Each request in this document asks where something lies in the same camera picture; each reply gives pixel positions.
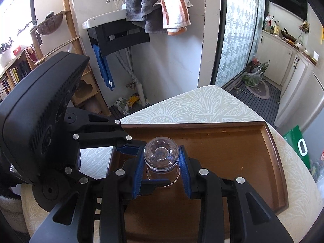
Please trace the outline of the white kitchen cabinets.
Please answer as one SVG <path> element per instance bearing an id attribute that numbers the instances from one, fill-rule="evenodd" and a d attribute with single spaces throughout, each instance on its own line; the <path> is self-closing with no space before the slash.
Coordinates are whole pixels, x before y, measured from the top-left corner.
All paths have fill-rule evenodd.
<path id="1" fill-rule="evenodd" d="M 301 131 L 323 109 L 323 78 L 320 69 L 288 41 L 262 31 L 256 58 L 269 62 L 264 77 L 281 90 L 274 125 L 281 134 L 295 126 Z"/>

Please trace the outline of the brown wooden tray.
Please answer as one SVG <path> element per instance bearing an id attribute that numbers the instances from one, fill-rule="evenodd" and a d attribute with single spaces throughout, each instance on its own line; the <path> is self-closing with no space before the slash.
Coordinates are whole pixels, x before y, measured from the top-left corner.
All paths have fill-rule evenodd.
<path id="1" fill-rule="evenodd" d="M 178 142 L 181 179 L 134 200 L 126 211 L 129 242 L 292 242 L 268 204 L 243 177 L 215 172 L 215 124 L 125 125 L 133 139 Z"/>

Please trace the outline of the clear drinking glass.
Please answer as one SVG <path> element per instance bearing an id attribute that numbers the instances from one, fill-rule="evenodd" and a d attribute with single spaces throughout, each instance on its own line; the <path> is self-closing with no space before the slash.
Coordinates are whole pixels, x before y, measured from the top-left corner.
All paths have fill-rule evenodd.
<path id="1" fill-rule="evenodd" d="M 165 181 L 165 187 L 173 185 L 180 176 L 179 147 L 168 137 L 156 137 L 144 148 L 146 175 L 149 180 Z"/>

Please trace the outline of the green shopping bag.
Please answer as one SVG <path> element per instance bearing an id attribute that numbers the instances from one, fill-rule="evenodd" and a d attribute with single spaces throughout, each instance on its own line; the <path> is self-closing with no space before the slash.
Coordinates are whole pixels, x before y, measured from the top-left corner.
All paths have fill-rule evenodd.
<path id="1" fill-rule="evenodd" d="M 306 146 L 305 139 L 300 131 L 299 125 L 296 125 L 293 129 L 290 129 L 283 138 L 297 153 L 299 158 L 304 162 L 307 169 L 311 168 L 310 158 L 308 155 L 308 148 Z"/>

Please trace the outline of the patterned sliding door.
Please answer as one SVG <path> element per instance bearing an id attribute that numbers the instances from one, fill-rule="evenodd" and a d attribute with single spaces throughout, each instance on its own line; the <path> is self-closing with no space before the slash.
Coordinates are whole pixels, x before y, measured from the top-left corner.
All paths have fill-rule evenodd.
<path id="1" fill-rule="evenodd" d="M 225 26 L 215 84 L 223 87 L 251 62 L 258 48 L 266 0 L 224 0 Z"/>

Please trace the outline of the plastic bag of vegetables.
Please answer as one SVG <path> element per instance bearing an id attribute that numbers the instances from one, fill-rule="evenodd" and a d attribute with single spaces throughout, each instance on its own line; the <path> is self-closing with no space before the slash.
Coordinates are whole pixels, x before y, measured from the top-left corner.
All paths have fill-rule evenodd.
<path id="1" fill-rule="evenodd" d="M 245 72 L 242 76 L 242 81 L 248 87 L 257 87 L 264 77 L 264 73 L 270 64 L 270 60 L 266 63 L 259 63 L 256 67 L 252 68 L 251 72 Z"/>

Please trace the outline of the grey hanging towel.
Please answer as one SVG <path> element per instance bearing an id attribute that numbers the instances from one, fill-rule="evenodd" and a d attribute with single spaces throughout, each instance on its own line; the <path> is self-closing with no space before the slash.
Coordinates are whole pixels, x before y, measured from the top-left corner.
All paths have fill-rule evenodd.
<path id="1" fill-rule="evenodd" d="M 160 0 L 125 0 L 126 20 L 144 29 L 145 33 L 165 33 Z"/>

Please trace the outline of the blue hanging cloth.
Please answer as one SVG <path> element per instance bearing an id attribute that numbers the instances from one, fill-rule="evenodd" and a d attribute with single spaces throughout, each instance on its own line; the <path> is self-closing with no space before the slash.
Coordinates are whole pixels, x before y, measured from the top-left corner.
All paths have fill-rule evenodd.
<path id="1" fill-rule="evenodd" d="M 101 55 L 100 48 L 97 45 L 93 45 L 92 48 L 94 50 L 94 54 L 96 56 L 96 60 L 100 69 L 100 74 L 102 76 L 102 79 L 104 80 L 105 86 L 112 91 L 115 88 L 115 84 L 108 66 L 107 59 L 105 56 Z"/>

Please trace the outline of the oval floor mat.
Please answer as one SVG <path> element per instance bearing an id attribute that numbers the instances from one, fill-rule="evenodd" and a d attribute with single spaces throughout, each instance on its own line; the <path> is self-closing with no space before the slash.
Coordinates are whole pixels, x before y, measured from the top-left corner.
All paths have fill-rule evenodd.
<path id="1" fill-rule="evenodd" d="M 260 99 L 267 100 L 270 97 L 269 87 L 264 81 L 261 81 L 256 87 L 245 86 L 248 91 Z"/>

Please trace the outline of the orange striped white towel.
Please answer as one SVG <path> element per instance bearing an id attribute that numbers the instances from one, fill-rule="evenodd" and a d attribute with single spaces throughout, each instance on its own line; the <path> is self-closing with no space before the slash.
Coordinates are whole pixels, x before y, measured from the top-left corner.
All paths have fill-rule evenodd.
<path id="1" fill-rule="evenodd" d="M 188 8 L 190 0 L 160 0 L 163 12 L 163 29 L 169 36 L 180 35 L 191 24 Z"/>

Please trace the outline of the wooden ladder shelf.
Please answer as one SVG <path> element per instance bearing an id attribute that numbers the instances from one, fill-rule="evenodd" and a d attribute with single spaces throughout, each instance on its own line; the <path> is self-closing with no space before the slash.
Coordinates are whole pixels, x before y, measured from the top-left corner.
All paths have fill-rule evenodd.
<path id="1" fill-rule="evenodd" d="M 62 92 L 60 99 L 61 109 L 68 106 L 82 108 L 95 114 L 110 116 L 111 112 L 107 107 L 98 84 L 94 78 L 93 71 L 89 65 L 90 58 L 85 56 L 80 37 L 77 36 L 76 28 L 72 18 L 72 9 L 69 0 L 62 0 L 64 9 L 40 24 L 34 26 L 30 35 L 36 51 L 36 66 L 49 64 L 51 60 L 56 60 L 54 65 L 58 69 L 58 76 L 67 82 L 66 88 Z M 43 54 L 36 35 L 53 34 L 60 27 L 65 19 L 71 39 Z"/>

